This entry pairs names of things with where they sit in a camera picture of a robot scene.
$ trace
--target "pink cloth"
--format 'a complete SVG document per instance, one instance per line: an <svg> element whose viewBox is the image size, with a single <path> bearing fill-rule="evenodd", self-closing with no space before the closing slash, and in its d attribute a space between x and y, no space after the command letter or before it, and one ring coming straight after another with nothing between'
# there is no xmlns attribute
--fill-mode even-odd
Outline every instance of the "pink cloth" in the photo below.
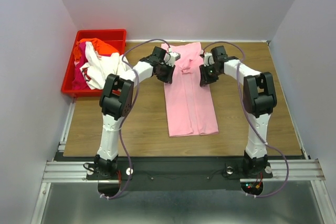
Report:
<svg viewBox="0 0 336 224"><path fill-rule="evenodd" d="M73 90L82 90L82 89L88 89L90 90L89 86L87 85L81 71L80 68L86 63L88 62L88 60L86 59L85 56L85 48L86 48L86 43L82 42L79 44L79 49L81 51L81 57L80 60L78 62L78 64L75 66L75 78L72 81L72 89Z"/></svg>
<svg viewBox="0 0 336 224"><path fill-rule="evenodd" d="M175 63L173 83L164 84L169 136L218 133L209 85L200 87L201 43L172 46L181 54Z"/></svg>

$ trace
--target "pink shirt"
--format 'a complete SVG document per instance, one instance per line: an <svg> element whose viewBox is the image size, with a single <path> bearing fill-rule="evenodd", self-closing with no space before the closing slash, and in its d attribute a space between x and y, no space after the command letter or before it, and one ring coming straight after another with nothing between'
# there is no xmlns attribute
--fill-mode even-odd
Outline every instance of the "pink shirt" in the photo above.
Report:
<svg viewBox="0 0 336 224"><path fill-rule="evenodd" d="M164 84L169 136L218 133L209 85L200 87L201 43L172 46L181 54L175 63L173 83Z"/></svg>

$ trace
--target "white wall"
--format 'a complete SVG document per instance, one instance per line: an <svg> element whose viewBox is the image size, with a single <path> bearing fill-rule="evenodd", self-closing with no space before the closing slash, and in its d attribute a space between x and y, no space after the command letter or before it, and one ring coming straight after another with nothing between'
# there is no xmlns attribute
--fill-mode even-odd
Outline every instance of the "white wall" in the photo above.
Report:
<svg viewBox="0 0 336 224"><path fill-rule="evenodd" d="M336 0L295 0L270 44L308 154L336 206Z"/></svg>
<svg viewBox="0 0 336 224"><path fill-rule="evenodd" d="M69 100L76 28L61 0L0 0L0 222L30 223Z"/></svg>
<svg viewBox="0 0 336 224"><path fill-rule="evenodd" d="M76 26L129 39L272 39L294 0L63 0Z"/></svg>

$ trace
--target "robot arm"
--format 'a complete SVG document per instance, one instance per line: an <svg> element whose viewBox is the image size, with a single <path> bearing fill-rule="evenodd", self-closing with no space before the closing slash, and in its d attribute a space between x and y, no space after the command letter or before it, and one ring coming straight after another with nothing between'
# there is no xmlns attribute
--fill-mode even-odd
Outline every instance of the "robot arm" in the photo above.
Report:
<svg viewBox="0 0 336 224"><path fill-rule="evenodd" d="M201 56L204 58L204 64L199 67L201 86L215 82L220 74L237 80L237 66L240 61L236 57L228 57L223 46L215 47L211 53ZM272 74L261 73L241 63L239 82L243 84L243 104L248 118L259 135L266 140L268 121L277 105ZM249 125L243 169L246 173L257 173L267 166L267 161L266 146Z"/></svg>
<svg viewBox="0 0 336 224"><path fill-rule="evenodd" d="M139 82L155 75L165 83L172 83L175 61L180 54L154 47L151 55L142 58L133 69L121 76L108 75L99 105L102 108L103 130L101 142L92 167L100 174L114 174L117 168L118 131L123 119L129 114L133 99L133 88Z"/></svg>

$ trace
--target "red basket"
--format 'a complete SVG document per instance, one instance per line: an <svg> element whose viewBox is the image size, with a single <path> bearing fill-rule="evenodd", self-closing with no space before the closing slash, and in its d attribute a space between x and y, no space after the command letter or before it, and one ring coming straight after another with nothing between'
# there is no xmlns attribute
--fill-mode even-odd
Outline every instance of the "red basket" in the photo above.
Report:
<svg viewBox="0 0 336 224"><path fill-rule="evenodd" d="M125 51L125 41L126 41L126 30L117 29L117 30L81 30L77 32L76 39L74 42L74 47L76 42L81 39L87 38L98 38L107 44L114 46L120 54L123 54ZM99 97L101 96L102 90L92 89L92 90L73 90L72 81L75 78L75 64L74 57L71 51L67 71L65 72L63 84L61 91L64 94L67 94L71 97Z"/></svg>

